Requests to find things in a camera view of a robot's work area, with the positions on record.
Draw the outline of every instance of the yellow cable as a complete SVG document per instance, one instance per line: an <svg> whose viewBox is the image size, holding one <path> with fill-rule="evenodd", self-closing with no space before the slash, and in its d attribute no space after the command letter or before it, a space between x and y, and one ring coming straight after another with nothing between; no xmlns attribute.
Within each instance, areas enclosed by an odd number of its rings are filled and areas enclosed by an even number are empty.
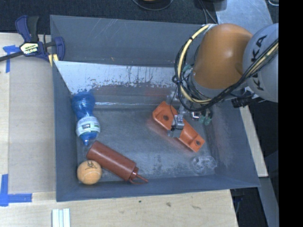
<svg viewBox="0 0 303 227"><path fill-rule="evenodd" d="M189 45L192 43L192 41L200 34L202 33L203 31L205 31L207 28L209 27L209 25L205 25L203 26L202 28L198 29L192 36L191 38L186 42L183 50L182 50L182 53L181 53L181 56L180 56L180 59L179 59L179 63L178 63L178 77L180 78L181 76L181 68L182 68L182 63L183 63L183 58L185 56L185 53L189 47ZM208 103L211 99L206 99L206 100L195 100L195 99L192 99L191 96L189 96L187 94L187 92L183 89L183 87L180 87L181 88L181 93L184 95L184 97L186 99L188 99L189 101L193 102L193 103L199 103L199 104L206 104Z"/></svg>

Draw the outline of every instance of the orange plastic part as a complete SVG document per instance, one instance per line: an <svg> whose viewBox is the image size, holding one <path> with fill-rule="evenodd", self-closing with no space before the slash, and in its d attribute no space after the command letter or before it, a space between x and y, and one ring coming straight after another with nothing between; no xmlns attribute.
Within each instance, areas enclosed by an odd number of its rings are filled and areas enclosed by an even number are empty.
<svg viewBox="0 0 303 227"><path fill-rule="evenodd" d="M165 129L170 130L174 115L177 115L177 110L163 101L153 112L152 117L156 122L162 125ZM178 138L183 144L197 152L205 140L195 131L195 129L186 121L183 120L184 127Z"/></svg>

